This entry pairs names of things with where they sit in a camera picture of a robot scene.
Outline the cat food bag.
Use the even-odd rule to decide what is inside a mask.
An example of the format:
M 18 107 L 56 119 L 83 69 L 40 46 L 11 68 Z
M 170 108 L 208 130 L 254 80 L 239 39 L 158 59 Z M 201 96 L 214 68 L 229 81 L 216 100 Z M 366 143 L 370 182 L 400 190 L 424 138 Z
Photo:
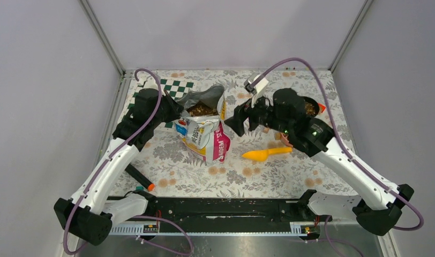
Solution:
M 230 148 L 224 129 L 224 87 L 215 84 L 204 91 L 189 91 L 177 100 L 184 110 L 174 129 L 185 146 L 206 164 L 223 163 Z

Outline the yellow plastic scoop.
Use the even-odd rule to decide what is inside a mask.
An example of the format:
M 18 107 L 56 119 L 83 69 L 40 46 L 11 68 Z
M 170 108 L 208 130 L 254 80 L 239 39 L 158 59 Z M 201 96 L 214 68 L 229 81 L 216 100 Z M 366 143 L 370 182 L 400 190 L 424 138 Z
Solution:
M 271 155 L 277 155 L 277 154 L 286 154 L 292 152 L 292 147 L 279 147 L 279 148 L 269 148 L 264 150 L 254 150 L 246 152 L 242 155 L 242 158 L 257 161 L 257 162 L 264 162 L 266 161 Z

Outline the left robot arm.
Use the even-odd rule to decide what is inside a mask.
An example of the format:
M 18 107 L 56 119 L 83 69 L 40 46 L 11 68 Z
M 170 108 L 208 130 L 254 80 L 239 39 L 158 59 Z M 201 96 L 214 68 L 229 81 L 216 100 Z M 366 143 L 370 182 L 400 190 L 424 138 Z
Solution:
M 66 233 L 97 246 L 120 223 L 140 216 L 150 220 L 156 205 L 136 194 L 107 203 L 111 188 L 131 161 L 153 137 L 162 123 L 180 118 L 183 107 L 167 93 L 157 89 L 141 89 L 132 106 L 113 132 L 103 158 L 90 176 L 69 199 L 59 198 L 55 214 Z

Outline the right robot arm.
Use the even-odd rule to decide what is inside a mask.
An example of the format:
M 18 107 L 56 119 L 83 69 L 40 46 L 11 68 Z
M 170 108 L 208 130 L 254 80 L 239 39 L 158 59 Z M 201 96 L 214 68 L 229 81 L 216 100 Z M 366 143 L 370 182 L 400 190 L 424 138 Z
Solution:
M 414 190 L 407 184 L 389 182 L 341 146 L 326 122 L 307 114 L 306 100 L 293 89 L 279 89 L 272 101 L 262 96 L 237 106 L 225 124 L 240 137 L 245 133 L 245 121 L 249 131 L 264 126 L 285 133 L 295 150 L 324 164 L 358 193 L 342 196 L 307 190 L 297 207 L 300 218 L 310 221 L 319 215 L 355 220 L 366 231 L 385 235 L 395 228 Z

